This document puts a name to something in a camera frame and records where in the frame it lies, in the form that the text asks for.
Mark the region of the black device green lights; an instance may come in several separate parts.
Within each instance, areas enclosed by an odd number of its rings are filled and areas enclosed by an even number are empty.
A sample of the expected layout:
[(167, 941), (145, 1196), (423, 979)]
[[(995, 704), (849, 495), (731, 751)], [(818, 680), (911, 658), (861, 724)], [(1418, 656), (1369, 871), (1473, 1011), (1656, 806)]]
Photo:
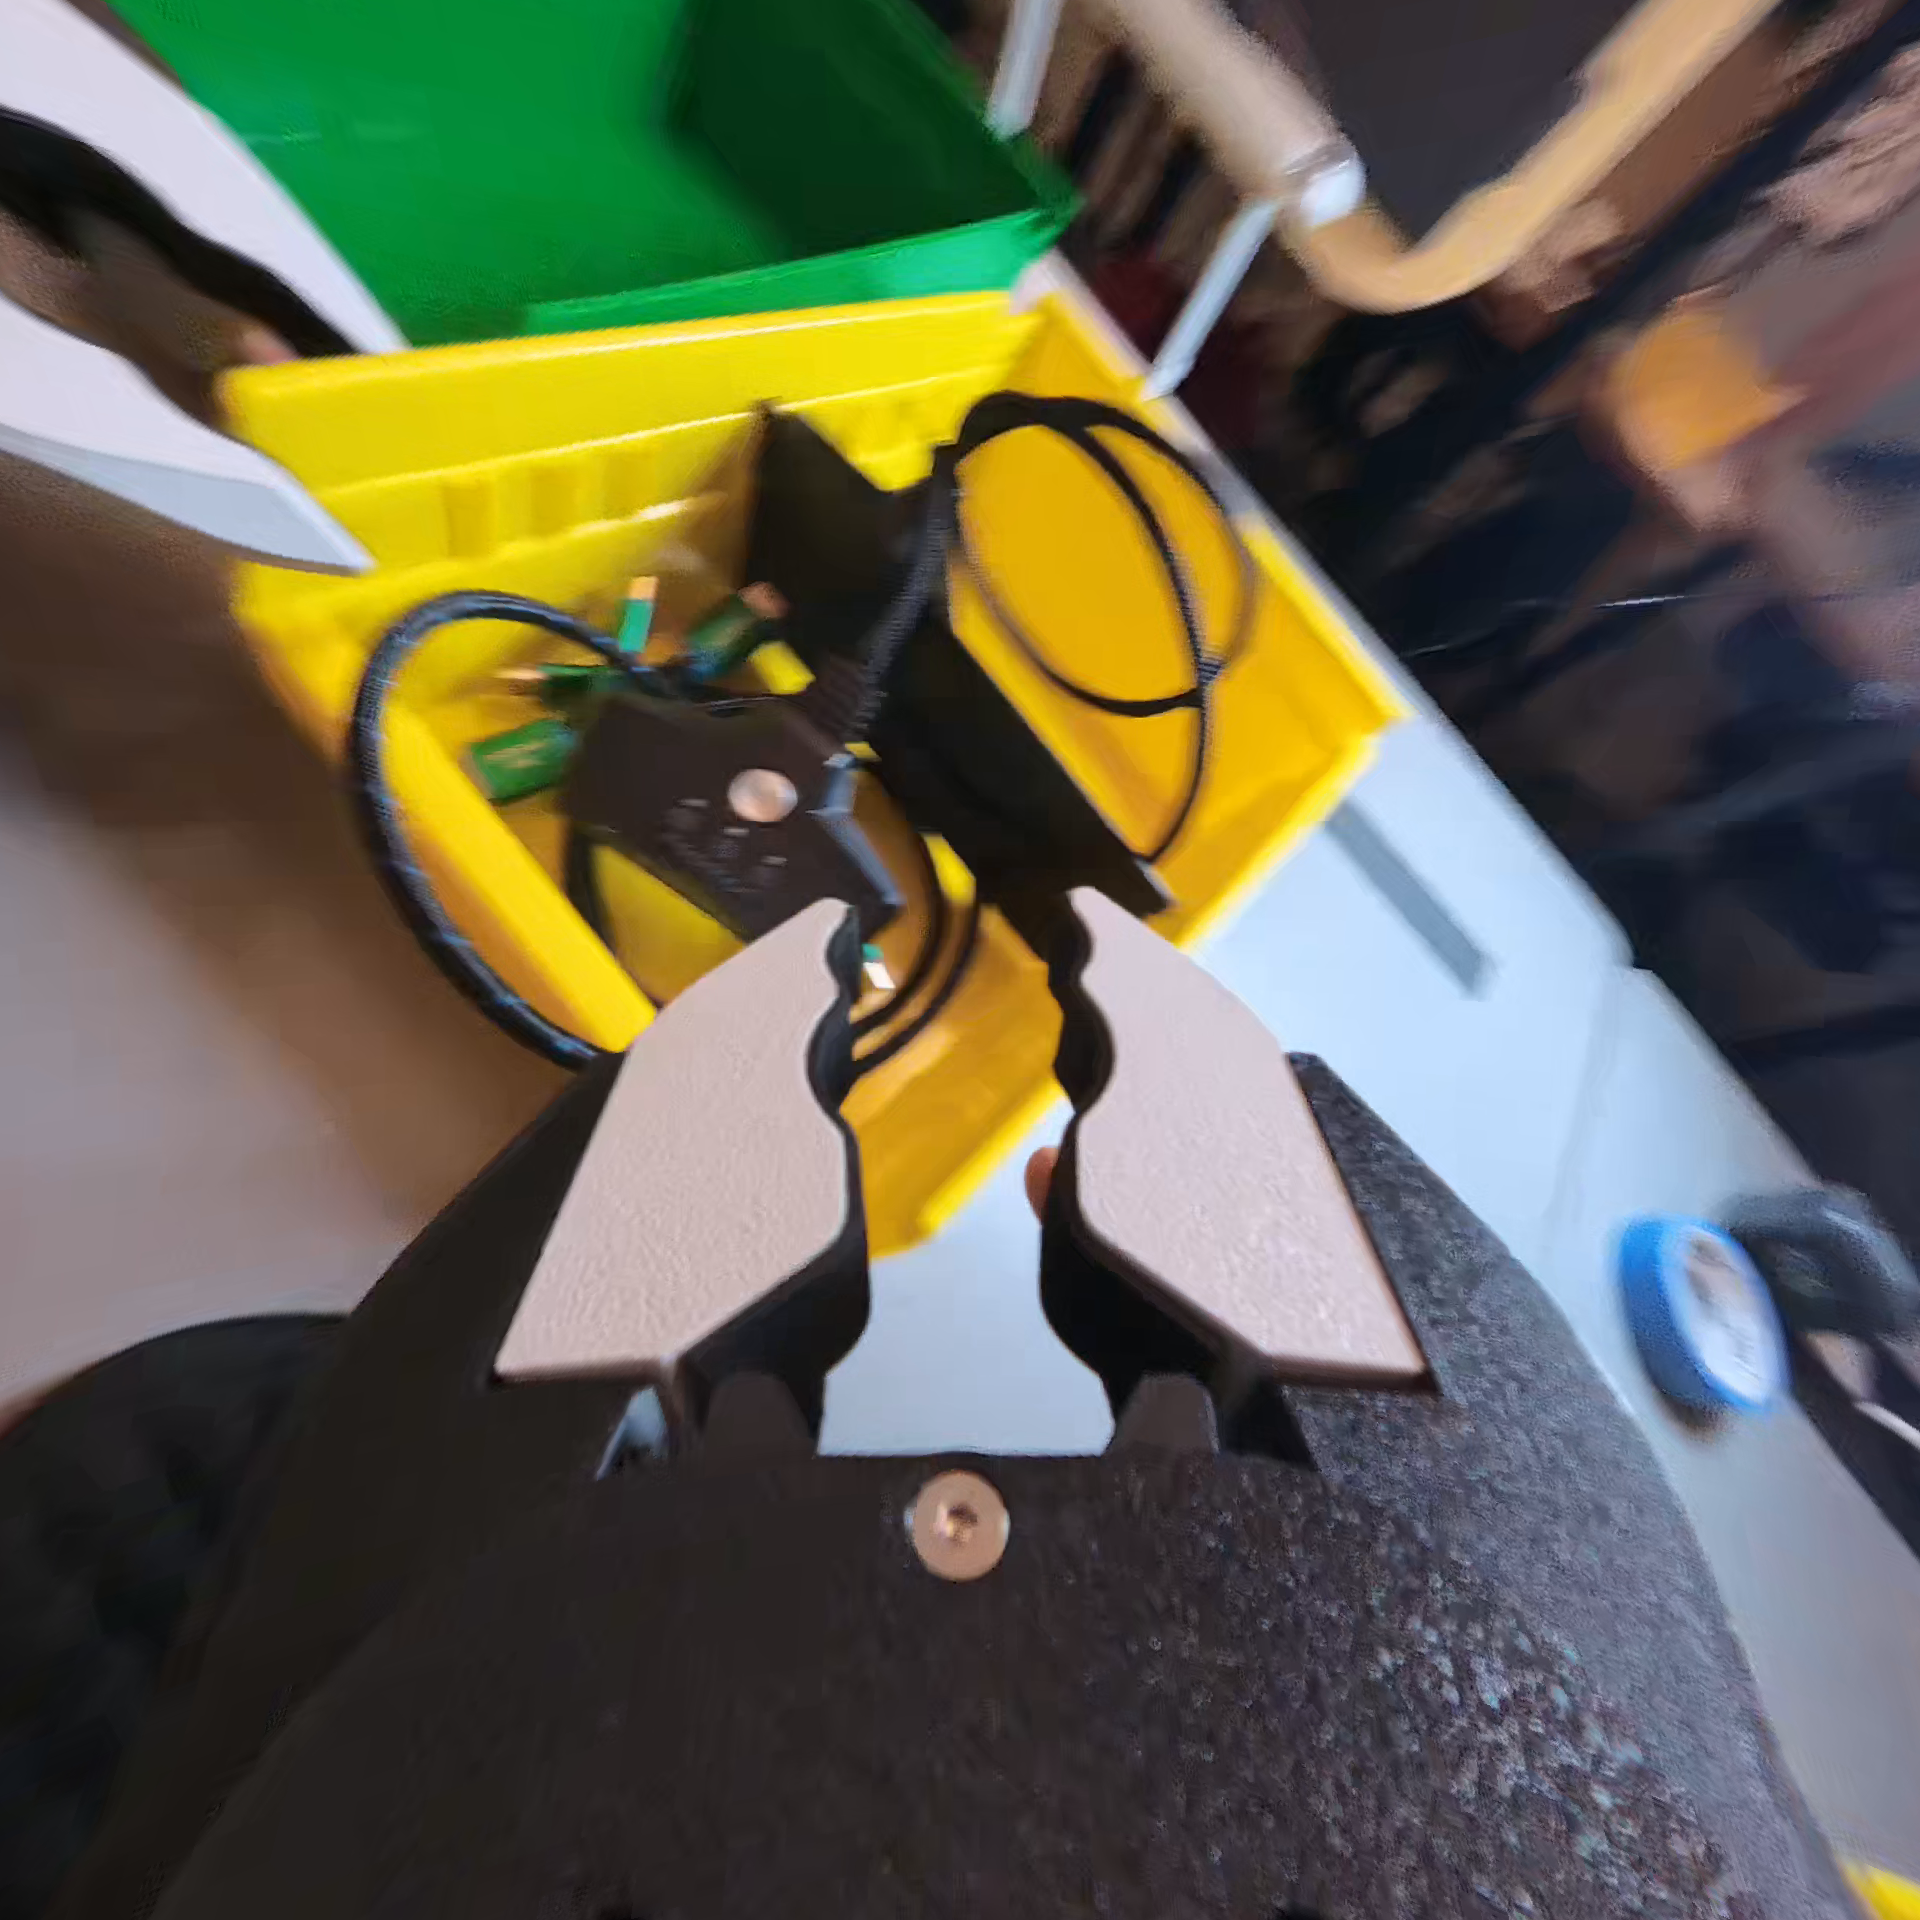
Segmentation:
[(1918, 1275), (1853, 1188), (1742, 1194), (1727, 1211), (1789, 1335), (1797, 1399), (1884, 1516), (1918, 1527)]

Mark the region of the blue tape roll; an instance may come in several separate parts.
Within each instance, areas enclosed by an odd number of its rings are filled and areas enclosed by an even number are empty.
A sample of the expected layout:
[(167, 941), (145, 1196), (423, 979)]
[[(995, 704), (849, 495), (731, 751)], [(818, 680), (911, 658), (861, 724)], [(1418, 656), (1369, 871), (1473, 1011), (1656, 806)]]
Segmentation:
[(1619, 1232), (1617, 1277), (1641, 1367), (1670, 1404), (1718, 1420), (1789, 1397), (1780, 1309), (1723, 1226), (1690, 1214), (1636, 1216)]

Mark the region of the yellow plastic bin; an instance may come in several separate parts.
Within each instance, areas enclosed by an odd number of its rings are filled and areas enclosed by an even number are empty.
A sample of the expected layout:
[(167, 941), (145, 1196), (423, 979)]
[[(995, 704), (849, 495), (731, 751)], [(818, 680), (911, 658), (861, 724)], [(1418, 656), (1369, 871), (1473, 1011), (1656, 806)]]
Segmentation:
[[(1018, 310), (1006, 293), (884, 301), (539, 340), (321, 359), (232, 376), (244, 435), (303, 478), (377, 564), (359, 578), (241, 570), (235, 608), (278, 699), (341, 770), (349, 716), (377, 640), (446, 590), (523, 593), (597, 625), (636, 577), (662, 577), (694, 606), (693, 550), (727, 550), (725, 471), (756, 407), (782, 403), (870, 482), (927, 477), (934, 447), (990, 390), (1086, 395), (1139, 412), (1175, 439), (1170, 407), (1078, 298)], [(1166, 697), (1185, 674), (1171, 593), (1151, 583), (1146, 537), (1126, 531), (1114, 488), (1067, 445), (1023, 433), (971, 458), (971, 531), (1005, 540), (995, 587), (1036, 643), (1078, 681)], [(1159, 872), (1175, 894), (1152, 924), (1192, 946), (1284, 861), (1356, 785), (1408, 705), (1308, 563), (1258, 514), (1235, 528), (1262, 574), (1245, 650), (1215, 683), (1208, 774)], [(1195, 722), (1125, 722), (1048, 687), (995, 631), (973, 581), (954, 578), (958, 626), (973, 658), (1039, 726), (1134, 847), (1179, 806)], [(565, 1034), (622, 1048), (738, 941), (663, 885), (608, 859), (619, 957), (564, 894), (564, 815), (553, 793), (500, 807), (469, 770), (469, 745), (514, 724), (497, 673), (565, 654), (552, 636), (454, 625), (430, 636), (379, 705), (404, 878), (519, 999)], [(985, 914), (958, 995), (893, 1063), (866, 1077), (847, 1116), (861, 1139), (878, 1256), (931, 1236), (1043, 1117), (1059, 1014), (1046, 970)]]

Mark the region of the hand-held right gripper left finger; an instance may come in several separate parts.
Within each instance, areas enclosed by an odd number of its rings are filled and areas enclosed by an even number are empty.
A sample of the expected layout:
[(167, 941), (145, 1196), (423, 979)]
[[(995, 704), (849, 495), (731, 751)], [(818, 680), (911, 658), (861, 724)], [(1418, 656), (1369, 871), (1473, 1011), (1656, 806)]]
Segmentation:
[(842, 1102), (861, 930), (820, 898), (633, 1042), (508, 1331), (501, 1380), (820, 1380), (870, 1302)]

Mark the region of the black board with wooden rim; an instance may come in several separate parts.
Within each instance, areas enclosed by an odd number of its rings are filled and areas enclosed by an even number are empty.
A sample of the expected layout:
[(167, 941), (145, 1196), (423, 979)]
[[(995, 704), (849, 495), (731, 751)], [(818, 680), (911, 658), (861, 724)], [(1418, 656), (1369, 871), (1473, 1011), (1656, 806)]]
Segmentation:
[(1573, 103), (1495, 178), (1460, 196), (1421, 239), (1369, 199), (1379, 167), (1361, 134), (1227, 4), (1091, 6), (1148, 88), (1245, 198), (1284, 196), (1272, 239), (1330, 301), (1398, 315), (1501, 279), (1613, 178), (1777, 4), (1633, 4), (1573, 81)]

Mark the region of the black bin divider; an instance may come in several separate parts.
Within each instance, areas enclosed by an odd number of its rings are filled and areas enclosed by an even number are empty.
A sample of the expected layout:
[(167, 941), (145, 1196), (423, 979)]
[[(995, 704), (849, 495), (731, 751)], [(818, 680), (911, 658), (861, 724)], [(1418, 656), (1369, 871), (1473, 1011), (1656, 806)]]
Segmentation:
[(1107, 403), (997, 390), (937, 447), (927, 482), (884, 488), (820, 429), (767, 410), (748, 574), (782, 595), (787, 645), (826, 699), (826, 730), (875, 751), (911, 827), (948, 840), (985, 900), (1022, 918), (1029, 900), (1089, 885), (1146, 921), (1171, 905), (1156, 861), (1125, 843), (953, 621), (958, 468), (1023, 427), (1111, 427), (1166, 451)]

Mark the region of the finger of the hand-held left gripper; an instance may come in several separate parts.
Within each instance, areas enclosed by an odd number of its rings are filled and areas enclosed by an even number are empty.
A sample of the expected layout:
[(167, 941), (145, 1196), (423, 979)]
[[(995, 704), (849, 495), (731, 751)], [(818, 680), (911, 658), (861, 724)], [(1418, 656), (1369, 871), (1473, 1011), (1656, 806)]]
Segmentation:
[(374, 563), (286, 468), (12, 298), (4, 301), (4, 445), (262, 563), (349, 577)]
[(408, 345), (254, 153), (87, 11), (4, 4), (4, 110), (6, 185), (50, 239), (73, 209), (118, 222), (303, 354)]

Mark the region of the grey tape strip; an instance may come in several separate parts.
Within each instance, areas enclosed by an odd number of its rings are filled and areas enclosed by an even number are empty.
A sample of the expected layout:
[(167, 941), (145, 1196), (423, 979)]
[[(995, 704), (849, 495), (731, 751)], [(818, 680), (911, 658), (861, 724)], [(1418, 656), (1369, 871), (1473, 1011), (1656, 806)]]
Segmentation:
[(1499, 966), (1492, 952), (1476, 941), (1363, 803), (1343, 801), (1326, 819), (1326, 836), (1460, 995), (1488, 996), (1494, 992)]

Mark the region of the yellow cardboard box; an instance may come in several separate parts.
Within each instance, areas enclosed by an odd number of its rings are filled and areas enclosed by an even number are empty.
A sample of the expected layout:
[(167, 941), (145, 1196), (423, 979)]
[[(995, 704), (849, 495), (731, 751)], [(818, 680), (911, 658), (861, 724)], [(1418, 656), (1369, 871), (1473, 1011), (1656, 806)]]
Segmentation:
[(1710, 465), (1794, 410), (1807, 388), (1768, 372), (1715, 301), (1674, 301), (1600, 379), (1600, 412), (1649, 482)]

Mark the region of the black mesh cushion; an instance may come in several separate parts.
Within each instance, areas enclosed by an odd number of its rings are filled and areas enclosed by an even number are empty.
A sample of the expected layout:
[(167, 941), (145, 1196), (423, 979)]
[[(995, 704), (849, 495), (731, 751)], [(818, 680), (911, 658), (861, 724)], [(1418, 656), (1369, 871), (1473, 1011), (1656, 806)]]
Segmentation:
[(182, 1618), (341, 1313), (186, 1326), (102, 1356), (4, 1439), (4, 1915), (88, 1846)]

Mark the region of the green plastic bin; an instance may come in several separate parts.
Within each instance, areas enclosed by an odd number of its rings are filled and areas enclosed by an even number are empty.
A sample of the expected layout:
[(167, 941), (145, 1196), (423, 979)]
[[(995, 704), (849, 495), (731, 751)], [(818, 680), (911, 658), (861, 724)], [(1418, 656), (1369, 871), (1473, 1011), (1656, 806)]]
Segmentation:
[(916, 4), (114, 11), (420, 347), (1005, 290), (1076, 208)]

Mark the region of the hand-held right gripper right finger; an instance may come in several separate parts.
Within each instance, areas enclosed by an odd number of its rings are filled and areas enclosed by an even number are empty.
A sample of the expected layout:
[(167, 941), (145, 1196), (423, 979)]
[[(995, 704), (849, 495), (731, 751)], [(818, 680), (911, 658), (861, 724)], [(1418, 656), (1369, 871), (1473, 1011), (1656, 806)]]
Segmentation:
[(1425, 1348), (1282, 1040), (1092, 887), (1048, 959), (1070, 1125), (1040, 1300), (1107, 1391), (1191, 1375), (1408, 1391)]

